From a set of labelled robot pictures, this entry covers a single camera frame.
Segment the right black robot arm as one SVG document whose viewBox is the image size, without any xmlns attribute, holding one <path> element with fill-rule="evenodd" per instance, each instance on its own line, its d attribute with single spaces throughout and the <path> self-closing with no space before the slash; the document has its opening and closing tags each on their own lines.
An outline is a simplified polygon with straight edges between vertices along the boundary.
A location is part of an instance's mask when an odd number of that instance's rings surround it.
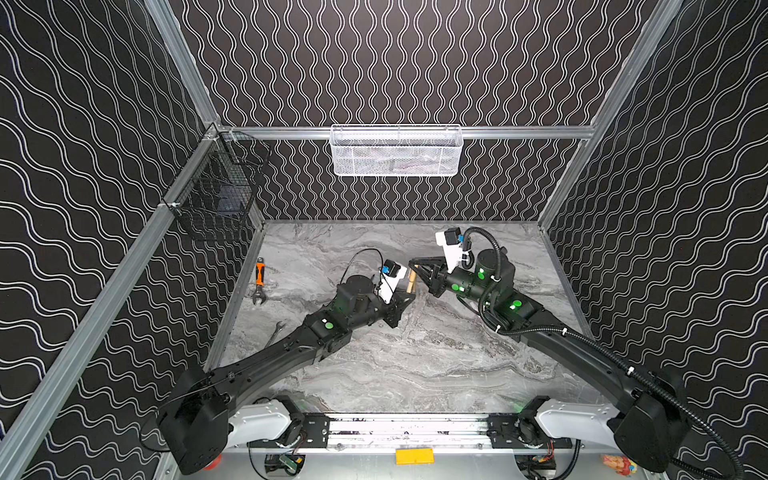
<svg viewBox="0 0 768 480">
<path fill-rule="evenodd" d="M 409 261 L 430 294 L 451 292 L 475 302 L 486 325 L 500 335 L 555 359 L 604 395 L 618 413 L 607 420 L 609 439 L 639 466 L 663 472 L 672 463 L 690 421 L 673 403 L 653 391 L 658 387 L 681 404 L 687 402 L 682 376 L 668 369 L 652 371 L 625 363 L 611 350 L 571 330 L 550 310 L 514 286 L 515 266 L 505 253 L 480 252 L 470 270 L 450 269 L 442 257 Z"/>
</svg>

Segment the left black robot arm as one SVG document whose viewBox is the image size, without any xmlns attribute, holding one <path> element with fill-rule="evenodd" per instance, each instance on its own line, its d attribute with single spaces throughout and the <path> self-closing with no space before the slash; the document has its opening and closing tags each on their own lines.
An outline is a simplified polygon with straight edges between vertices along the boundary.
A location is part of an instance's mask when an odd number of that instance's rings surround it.
<svg viewBox="0 0 768 480">
<path fill-rule="evenodd" d="M 358 328 L 378 321 L 397 327 L 415 296 L 396 287 L 389 293 L 384 300 L 369 278 L 353 275 L 338 285 L 328 304 L 276 343 L 211 371 L 195 366 L 183 372 L 157 417 L 180 473 L 194 474 L 238 445 L 264 441 L 292 446 L 303 413 L 286 396 L 261 403 L 260 394 L 346 346 Z"/>
</svg>

